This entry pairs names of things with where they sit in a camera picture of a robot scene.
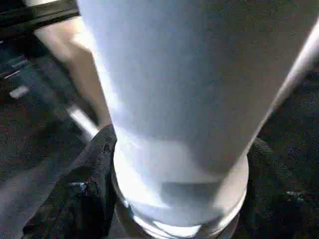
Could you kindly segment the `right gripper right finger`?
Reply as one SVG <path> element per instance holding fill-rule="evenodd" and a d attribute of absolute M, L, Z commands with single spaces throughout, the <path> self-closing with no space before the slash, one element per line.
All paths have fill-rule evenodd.
<path fill-rule="evenodd" d="M 240 211 L 237 237 L 292 239 L 302 227 L 299 192 L 287 188 L 283 169 L 268 144 L 256 139 L 248 152 L 247 195 Z"/>

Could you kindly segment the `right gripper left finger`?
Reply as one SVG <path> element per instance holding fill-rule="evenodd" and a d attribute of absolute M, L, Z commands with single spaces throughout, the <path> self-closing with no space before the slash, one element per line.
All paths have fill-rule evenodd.
<path fill-rule="evenodd" d="M 98 132 L 23 227 L 24 239 L 105 239 L 116 201 L 112 185 L 116 136 Z"/>

